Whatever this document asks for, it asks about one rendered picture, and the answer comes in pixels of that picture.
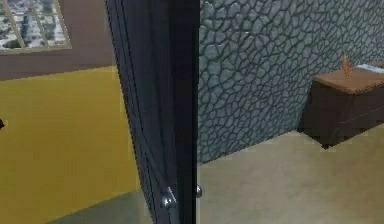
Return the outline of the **dark grey room door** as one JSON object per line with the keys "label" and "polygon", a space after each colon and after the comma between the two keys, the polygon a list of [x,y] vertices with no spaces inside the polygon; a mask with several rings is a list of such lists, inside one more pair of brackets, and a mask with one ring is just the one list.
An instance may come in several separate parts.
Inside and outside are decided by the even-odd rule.
{"label": "dark grey room door", "polygon": [[[197,224],[199,0],[104,0],[152,224]],[[161,198],[171,187],[177,207]]]}

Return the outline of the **dark brown chest of drawers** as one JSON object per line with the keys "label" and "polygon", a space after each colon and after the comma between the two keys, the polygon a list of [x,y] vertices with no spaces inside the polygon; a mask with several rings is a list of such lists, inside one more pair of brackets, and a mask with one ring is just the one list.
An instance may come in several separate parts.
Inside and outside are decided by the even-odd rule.
{"label": "dark brown chest of drawers", "polygon": [[384,124],[384,61],[369,66],[382,73],[354,67],[313,77],[297,128],[324,149]]}

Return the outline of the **small orange figurine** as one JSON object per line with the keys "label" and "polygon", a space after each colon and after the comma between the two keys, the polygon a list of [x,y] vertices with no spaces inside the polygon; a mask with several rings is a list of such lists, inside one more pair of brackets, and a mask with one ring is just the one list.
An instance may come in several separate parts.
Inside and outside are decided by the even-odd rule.
{"label": "small orange figurine", "polygon": [[350,75],[353,70],[346,53],[343,53],[342,70],[344,71],[345,75]]}

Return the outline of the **pale blue flat book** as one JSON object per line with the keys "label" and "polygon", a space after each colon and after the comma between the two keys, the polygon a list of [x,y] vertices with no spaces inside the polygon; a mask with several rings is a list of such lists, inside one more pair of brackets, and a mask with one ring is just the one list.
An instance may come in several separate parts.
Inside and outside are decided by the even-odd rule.
{"label": "pale blue flat book", "polygon": [[369,64],[357,65],[356,68],[365,69],[374,73],[384,74],[384,68],[380,68],[380,67],[369,65]]}

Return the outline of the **window with pale frame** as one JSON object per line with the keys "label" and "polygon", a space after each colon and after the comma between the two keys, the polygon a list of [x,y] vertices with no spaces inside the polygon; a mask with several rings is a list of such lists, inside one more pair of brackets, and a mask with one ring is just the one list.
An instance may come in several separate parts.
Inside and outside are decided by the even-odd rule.
{"label": "window with pale frame", "polygon": [[0,0],[0,55],[71,48],[59,0]]}

